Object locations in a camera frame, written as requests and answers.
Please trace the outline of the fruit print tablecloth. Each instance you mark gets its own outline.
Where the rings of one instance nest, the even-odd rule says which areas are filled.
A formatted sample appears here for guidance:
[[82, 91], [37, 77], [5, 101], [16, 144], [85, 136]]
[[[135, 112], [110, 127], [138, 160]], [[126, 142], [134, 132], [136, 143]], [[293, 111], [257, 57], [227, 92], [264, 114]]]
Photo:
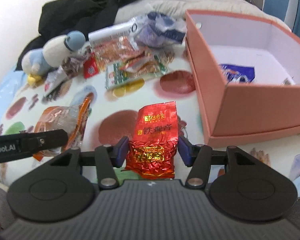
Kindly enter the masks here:
[[[82, 141], [85, 151], [112, 144], [122, 136], [131, 137], [139, 109], [168, 101], [176, 103], [180, 134], [193, 144], [206, 144], [186, 42], [172, 49], [166, 75], [119, 89], [106, 90], [104, 73], [89, 79], [77, 76], [44, 100], [42, 87], [28, 88], [23, 80], [22, 74], [12, 72], [0, 89], [0, 135], [32, 132], [48, 107], [78, 105], [89, 97], [90, 112]], [[300, 186], [300, 133], [237, 146]]]

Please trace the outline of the red spicy strip snack packet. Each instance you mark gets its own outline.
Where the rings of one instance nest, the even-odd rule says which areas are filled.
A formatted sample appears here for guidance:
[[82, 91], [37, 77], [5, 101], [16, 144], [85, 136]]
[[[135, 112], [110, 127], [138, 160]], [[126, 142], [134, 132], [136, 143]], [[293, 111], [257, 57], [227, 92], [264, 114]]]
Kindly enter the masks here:
[[154, 63], [155, 57], [151, 53], [142, 53], [134, 57], [124, 59], [119, 66], [120, 70], [137, 73], [149, 63]]

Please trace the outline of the black jacket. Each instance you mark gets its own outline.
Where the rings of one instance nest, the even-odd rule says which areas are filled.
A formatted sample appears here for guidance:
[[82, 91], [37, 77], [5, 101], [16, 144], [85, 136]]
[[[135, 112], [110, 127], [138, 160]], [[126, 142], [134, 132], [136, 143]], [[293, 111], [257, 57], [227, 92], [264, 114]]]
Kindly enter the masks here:
[[74, 30], [88, 38], [90, 32], [113, 25], [118, 10], [135, 1], [55, 0], [44, 4], [38, 24], [39, 36], [23, 49], [15, 70], [22, 70], [22, 57], [28, 51], [42, 48], [48, 40]]

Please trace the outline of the blue chair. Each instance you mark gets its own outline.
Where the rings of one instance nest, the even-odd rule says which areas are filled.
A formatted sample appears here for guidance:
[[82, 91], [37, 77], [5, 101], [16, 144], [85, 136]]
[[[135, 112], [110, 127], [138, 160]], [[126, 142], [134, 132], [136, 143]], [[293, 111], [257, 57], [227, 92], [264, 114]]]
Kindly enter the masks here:
[[289, 0], [264, 0], [263, 12], [284, 21]]

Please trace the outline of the blue white plush bird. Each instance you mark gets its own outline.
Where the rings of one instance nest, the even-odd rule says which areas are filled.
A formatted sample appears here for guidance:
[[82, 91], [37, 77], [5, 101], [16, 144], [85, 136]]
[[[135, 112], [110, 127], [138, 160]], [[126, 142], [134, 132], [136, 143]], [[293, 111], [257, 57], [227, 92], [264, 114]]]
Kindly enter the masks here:
[[43, 48], [28, 51], [21, 61], [27, 75], [27, 83], [34, 86], [62, 62], [76, 55], [86, 43], [85, 35], [80, 31], [71, 31], [66, 35], [54, 37], [46, 42]]

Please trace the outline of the red foil tea packet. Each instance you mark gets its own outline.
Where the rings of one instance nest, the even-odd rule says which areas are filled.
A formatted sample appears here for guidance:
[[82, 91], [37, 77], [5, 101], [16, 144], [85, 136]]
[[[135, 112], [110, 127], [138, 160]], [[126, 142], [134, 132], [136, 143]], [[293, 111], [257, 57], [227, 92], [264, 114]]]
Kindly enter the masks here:
[[178, 135], [174, 101], [142, 107], [129, 142], [125, 169], [144, 179], [173, 179]]

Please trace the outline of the orange clear snack bag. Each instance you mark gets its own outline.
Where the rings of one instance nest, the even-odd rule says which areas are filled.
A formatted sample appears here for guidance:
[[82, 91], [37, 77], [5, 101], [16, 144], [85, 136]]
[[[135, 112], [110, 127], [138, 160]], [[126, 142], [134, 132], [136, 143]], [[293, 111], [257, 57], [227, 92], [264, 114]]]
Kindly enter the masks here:
[[52, 106], [45, 109], [34, 128], [34, 132], [63, 129], [68, 135], [68, 141], [64, 146], [35, 153], [33, 155], [34, 159], [42, 161], [44, 157], [54, 157], [69, 148], [81, 146], [90, 111], [90, 103], [90, 98], [86, 97], [78, 105]]

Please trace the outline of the green bordered tofu snack packet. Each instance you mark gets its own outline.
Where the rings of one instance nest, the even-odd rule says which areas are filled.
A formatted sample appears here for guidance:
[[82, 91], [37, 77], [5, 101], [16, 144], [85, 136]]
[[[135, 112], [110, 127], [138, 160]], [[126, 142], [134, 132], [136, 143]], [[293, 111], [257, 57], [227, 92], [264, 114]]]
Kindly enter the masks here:
[[121, 87], [128, 83], [139, 81], [141, 79], [153, 79], [163, 76], [168, 72], [168, 68], [162, 63], [158, 55], [154, 55], [155, 62], [147, 64], [137, 73], [129, 73], [119, 69], [121, 62], [114, 62], [106, 66], [105, 88], [110, 90]]

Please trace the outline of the blue noodle snack packet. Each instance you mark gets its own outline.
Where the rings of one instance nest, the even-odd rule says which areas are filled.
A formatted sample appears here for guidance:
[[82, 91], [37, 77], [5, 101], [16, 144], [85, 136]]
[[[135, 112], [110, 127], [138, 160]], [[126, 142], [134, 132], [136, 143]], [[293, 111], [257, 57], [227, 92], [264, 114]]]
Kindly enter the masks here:
[[219, 66], [228, 83], [251, 83], [255, 79], [254, 67], [232, 64], [220, 64]]

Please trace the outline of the large clear spicy snack packet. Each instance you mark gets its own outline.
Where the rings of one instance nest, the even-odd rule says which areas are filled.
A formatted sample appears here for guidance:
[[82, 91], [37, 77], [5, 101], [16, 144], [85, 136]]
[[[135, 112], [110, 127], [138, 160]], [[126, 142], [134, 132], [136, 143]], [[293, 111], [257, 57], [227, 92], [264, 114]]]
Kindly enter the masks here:
[[134, 39], [128, 36], [121, 36], [94, 46], [96, 65], [101, 70], [113, 62], [128, 62], [143, 55], [144, 51], [144, 48], [139, 47]]

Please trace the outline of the small red snack packet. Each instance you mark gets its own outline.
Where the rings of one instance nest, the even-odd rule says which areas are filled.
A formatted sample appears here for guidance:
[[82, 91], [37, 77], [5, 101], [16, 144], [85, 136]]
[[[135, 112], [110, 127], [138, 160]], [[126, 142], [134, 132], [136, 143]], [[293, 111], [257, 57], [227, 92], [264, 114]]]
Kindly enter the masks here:
[[93, 77], [99, 73], [99, 68], [96, 63], [95, 53], [92, 52], [88, 59], [83, 63], [83, 76], [85, 79]]

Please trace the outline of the grey duvet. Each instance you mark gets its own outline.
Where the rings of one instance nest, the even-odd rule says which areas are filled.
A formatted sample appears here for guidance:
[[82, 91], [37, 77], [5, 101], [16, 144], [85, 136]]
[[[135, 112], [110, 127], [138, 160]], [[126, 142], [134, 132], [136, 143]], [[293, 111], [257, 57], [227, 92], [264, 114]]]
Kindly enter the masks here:
[[151, 11], [161, 12], [173, 18], [184, 18], [185, 11], [190, 9], [223, 11], [250, 16], [257, 16], [272, 20], [290, 30], [282, 20], [271, 16], [243, 0], [137, 0], [121, 7], [115, 17], [115, 24], [129, 21], [135, 16], [147, 14]]

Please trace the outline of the small silver packet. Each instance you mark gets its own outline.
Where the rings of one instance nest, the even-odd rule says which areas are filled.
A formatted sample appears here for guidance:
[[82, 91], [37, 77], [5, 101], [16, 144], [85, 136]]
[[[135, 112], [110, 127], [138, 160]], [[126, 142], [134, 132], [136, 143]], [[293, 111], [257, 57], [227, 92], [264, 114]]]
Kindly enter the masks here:
[[282, 81], [281, 85], [284, 85], [284, 86], [293, 86], [293, 85], [295, 85], [295, 82], [292, 79], [290, 79], [290, 78], [285, 78]]

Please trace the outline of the pink cardboard box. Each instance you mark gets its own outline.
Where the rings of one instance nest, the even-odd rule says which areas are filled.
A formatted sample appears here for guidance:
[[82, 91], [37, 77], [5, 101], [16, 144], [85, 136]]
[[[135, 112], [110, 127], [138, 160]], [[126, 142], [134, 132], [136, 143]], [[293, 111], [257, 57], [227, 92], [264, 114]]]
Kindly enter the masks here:
[[188, 10], [186, 49], [209, 146], [300, 133], [300, 38], [272, 20]]

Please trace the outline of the clear blue plastic bag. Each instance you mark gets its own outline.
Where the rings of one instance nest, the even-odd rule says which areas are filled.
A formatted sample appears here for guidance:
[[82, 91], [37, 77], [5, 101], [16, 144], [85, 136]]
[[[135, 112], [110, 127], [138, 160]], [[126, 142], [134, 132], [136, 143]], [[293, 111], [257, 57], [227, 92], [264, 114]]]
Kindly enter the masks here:
[[131, 19], [134, 41], [149, 48], [182, 44], [187, 27], [182, 18], [175, 19], [162, 12], [150, 11]]

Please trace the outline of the white cylindrical tube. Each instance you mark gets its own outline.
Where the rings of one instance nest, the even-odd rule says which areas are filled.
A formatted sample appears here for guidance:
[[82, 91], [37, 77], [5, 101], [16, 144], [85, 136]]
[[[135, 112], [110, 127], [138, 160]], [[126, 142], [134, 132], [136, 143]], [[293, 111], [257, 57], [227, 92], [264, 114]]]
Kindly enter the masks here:
[[98, 44], [115, 40], [121, 36], [133, 36], [139, 29], [140, 27], [136, 22], [129, 21], [90, 32], [88, 38], [91, 46], [97, 46]]

